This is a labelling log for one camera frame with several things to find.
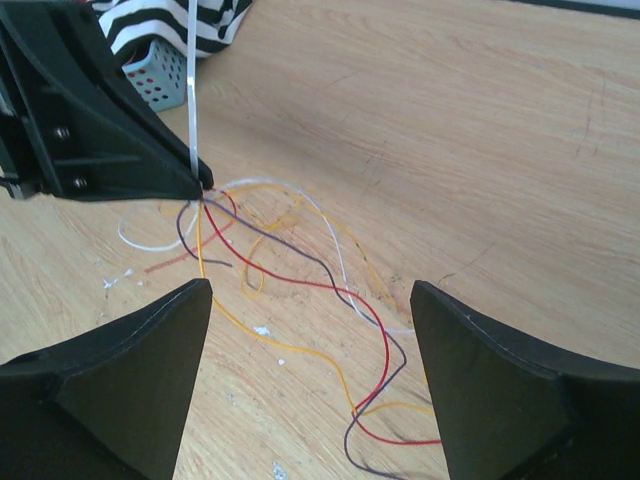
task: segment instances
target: white paint speck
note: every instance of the white paint speck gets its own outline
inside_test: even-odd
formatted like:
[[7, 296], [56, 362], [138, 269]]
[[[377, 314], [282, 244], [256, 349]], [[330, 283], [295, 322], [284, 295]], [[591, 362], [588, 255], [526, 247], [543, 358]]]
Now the white paint speck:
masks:
[[289, 480], [289, 475], [278, 462], [273, 462], [273, 480]]
[[262, 336], [262, 337], [267, 337], [269, 335], [271, 335], [271, 331], [269, 330], [269, 328], [267, 326], [262, 326], [262, 327], [253, 327], [253, 329], [255, 330], [255, 332]]
[[116, 278], [115, 280], [113, 280], [112, 282], [110, 282], [109, 280], [107, 280], [106, 278], [102, 279], [102, 282], [104, 283], [104, 289], [105, 290], [109, 290], [111, 287], [113, 287], [116, 283], [118, 283], [118, 280], [120, 280], [119, 278]]

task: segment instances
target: black and white striped cloth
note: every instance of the black and white striped cloth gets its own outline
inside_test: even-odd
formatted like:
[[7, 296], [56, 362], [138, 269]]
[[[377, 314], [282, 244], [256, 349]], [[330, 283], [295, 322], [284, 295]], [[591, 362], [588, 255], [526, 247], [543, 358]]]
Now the black and white striped cloth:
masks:
[[[208, 57], [235, 38], [252, 0], [198, 0], [196, 56]], [[111, 50], [123, 64], [138, 46], [160, 37], [187, 55], [189, 0], [90, 0]]]

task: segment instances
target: wooden floor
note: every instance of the wooden floor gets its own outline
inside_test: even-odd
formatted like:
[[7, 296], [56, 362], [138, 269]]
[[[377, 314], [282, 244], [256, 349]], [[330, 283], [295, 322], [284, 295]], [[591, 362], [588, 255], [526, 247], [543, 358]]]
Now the wooden floor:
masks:
[[[410, 326], [409, 292], [423, 279], [544, 340], [640, 367], [638, 45], [638, 22], [500, 1], [257, 0], [234, 44], [199, 70], [201, 156], [219, 185], [271, 176], [308, 189], [399, 304], [380, 300], [343, 235], [349, 276], [387, 327]], [[186, 109], [163, 119], [187, 140]], [[271, 190], [237, 200], [263, 222], [291, 204]], [[126, 234], [173, 242], [173, 217], [147, 205]], [[4, 196], [0, 206], [0, 362], [199, 275], [191, 260], [145, 274], [181, 252], [125, 245], [117, 224], [130, 204]], [[337, 272], [322, 223], [305, 209], [298, 218], [283, 238]], [[257, 236], [236, 226], [228, 238], [246, 253]], [[356, 400], [369, 393], [383, 367], [379, 332], [331, 293], [267, 279], [247, 298], [235, 258], [215, 242], [206, 254], [234, 264], [208, 267], [231, 312], [333, 356]], [[326, 281], [274, 244], [255, 259]], [[398, 339], [409, 367], [381, 400], [428, 405], [415, 339]], [[270, 479], [274, 462], [292, 480], [365, 478], [342, 454], [349, 417], [329, 364], [266, 346], [214, 310], [175, 478]], [[438, 435], [432, 417], [406, 409], [366, 423], [390, 437]], [[386, 446], [360, 431], [350, 446], [375, 468], [448, 477], [440, 447]]]

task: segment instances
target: bolt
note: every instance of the bolt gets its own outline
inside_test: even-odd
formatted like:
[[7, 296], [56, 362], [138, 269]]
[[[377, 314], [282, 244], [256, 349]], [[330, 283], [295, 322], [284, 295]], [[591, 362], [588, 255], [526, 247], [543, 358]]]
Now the bolt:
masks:
[[53, 131], [53, 134], [60, 140], [64, 140], [71, 136], [67, 127], [56, 127], [56, 129]]
[[87, 180], [82, 177], [77, 177], [73, 179], [73, 186], [76, 188], [85, 188], [87, 186]]

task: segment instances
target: black bracket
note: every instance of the black bracket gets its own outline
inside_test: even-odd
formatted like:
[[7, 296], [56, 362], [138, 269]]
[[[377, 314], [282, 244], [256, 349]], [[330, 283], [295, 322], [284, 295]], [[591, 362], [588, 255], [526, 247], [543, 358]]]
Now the black bracket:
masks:
[[193, 280], [0, 366], [0, 477], [171, 480], [211, 294]]
[[411, 310], [451, 480], [640, 478], [640, 370], [545, 343], [426, 282]]
[[213, 187], [75, 2], [0, 0], [0, 166], [16, 199], [197, 200]]

